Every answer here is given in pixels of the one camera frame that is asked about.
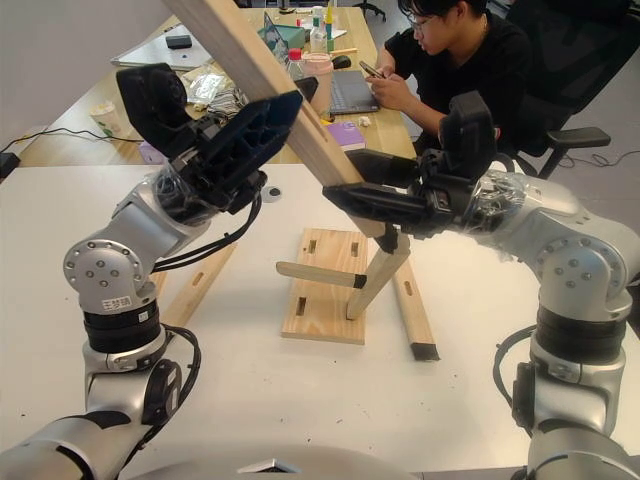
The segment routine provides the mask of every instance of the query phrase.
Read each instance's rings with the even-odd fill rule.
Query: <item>man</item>
[[[380,49],[377,67],[385,78],[367,81],[383,107],[422,127],[416,153],[439,148],[438,127],[451,98],[471,90],[480,92],[506,145],[531,63],[526,35],[486,11],[486,0],[398,0],[398,7],[411,28]],[[419,98],[405,82],[410,75]]]

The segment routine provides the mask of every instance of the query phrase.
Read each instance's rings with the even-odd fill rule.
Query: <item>black t-shirt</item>
[[[395,59],[396,73],[405,79],[414,75],[420,100],[439,112],[449,113],[454,96],[478,90],[505,141],[524,95],[531,46],[518,27],[488,11],[486,14],[487,35],[460,67],[453,64],[448,50],[433,56],[423,51],[411,28],[396,33],[384,46]],[[425,146],[437,146],[437,140],[422,138],[425,136],[421,136]]]

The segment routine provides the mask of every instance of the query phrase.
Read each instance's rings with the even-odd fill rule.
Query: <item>pink cup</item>
[[[331,106],[331,78],[333,63],[328,53],[305,53],[302,56],[302,70],[305,76],[314,76],[318,80],[318,89],[311,99],[311,107],[322,118],[329,116]]]

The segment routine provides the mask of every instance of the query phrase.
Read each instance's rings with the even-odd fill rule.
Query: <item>mouse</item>
[[[349,68],[351,66],[351,59],[346,55],[338,55],[332,60],[333,68],[339,70],[341,68]]]

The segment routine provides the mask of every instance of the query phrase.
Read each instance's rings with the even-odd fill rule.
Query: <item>black hair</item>
[[[398,8],[405,15],[429,17],[437,15],[443,17],[458,4],[459,0],[398,0]],[[471,7],[471,11],[480,16],[487,8],[487,0],[464,0]]]

